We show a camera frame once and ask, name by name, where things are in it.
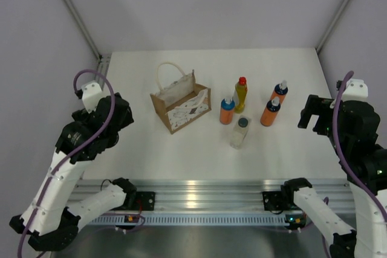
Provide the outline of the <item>orange pump bottle navy top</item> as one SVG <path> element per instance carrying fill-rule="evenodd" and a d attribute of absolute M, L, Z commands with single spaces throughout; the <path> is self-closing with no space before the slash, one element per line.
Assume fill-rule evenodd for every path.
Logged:
<path fill-rule="evenodd" d="M 278 97 L 279 103 L 282 104 L 287 93 L 288 93 L 287 81 L 283 80 L 281 83 L 275 86 L 270 99 L 273 100 L 275 97 Z"/>

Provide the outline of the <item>clear square bottle dark cap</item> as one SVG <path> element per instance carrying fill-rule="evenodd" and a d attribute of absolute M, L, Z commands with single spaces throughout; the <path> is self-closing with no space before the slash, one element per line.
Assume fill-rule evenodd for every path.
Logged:
<path fill-rule="evenodd" d="M 241 115 L 233 127 L 233 131 L 230 137 L 230 146 L 234 149 L 239 149 L 249 131 L 251 119 Z"/>

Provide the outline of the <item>yellow dish soap bottle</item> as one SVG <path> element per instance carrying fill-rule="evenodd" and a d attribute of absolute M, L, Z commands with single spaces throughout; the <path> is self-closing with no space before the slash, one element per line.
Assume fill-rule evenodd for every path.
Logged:
<path fill-rule="evenodd" d="M 235 102 L 235 112 L 237 114 L 242 113 L 245 109 L 247 91 L 247 79 L 245 77 L 240 77 L 235 85 L 235 92 L 233 95 L 233 101 Z"/>

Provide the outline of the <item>orange spray bottle blue top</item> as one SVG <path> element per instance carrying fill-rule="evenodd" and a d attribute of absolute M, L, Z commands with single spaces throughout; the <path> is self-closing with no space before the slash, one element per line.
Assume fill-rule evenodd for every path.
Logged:
<path fill-rule="evenodd" d="M 230 124 L 232 122 L 234 109 L 235 109 L 235 102 L 231 97 L 224 98 L 221 101 L 221 107 L 220 107 L 221 124 Z"/>

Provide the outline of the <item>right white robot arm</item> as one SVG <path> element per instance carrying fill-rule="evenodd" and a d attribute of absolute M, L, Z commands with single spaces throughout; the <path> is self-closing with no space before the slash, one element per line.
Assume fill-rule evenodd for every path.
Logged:
<path fill-rule="evenodd" d="M 282 203 L 301 209 L 320 231 L 331 257 L 386 257 L 386 149 L 377 144 L 380 116 L 367 103 L 368 87 L 347 74 L 336 98 L 309 95 L 298 127 L 317 116 L 313 132 L 329 138 L 353 195 L 356 228 L 318 197 L 305 178 L 281 187 Z"/>

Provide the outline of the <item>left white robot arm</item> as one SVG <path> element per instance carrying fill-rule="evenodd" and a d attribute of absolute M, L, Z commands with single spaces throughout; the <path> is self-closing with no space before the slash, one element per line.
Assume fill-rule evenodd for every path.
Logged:
<path fill-rule="evenodd" d="M 62 251 L 78 232 L 107 211 L 135 206 L 137 188 L 117 178 L 98 193 L 68 203 L 75 185 L 98 154 L 115 146 L 119 131 L 133 123 L 129 103 L 118 92 L 104 97 L 90 82 L 77 92 L 84 108 L 73 113 L 55 145 L 48 173 L 35 198 L 10 226 L 38 252 Z"/>

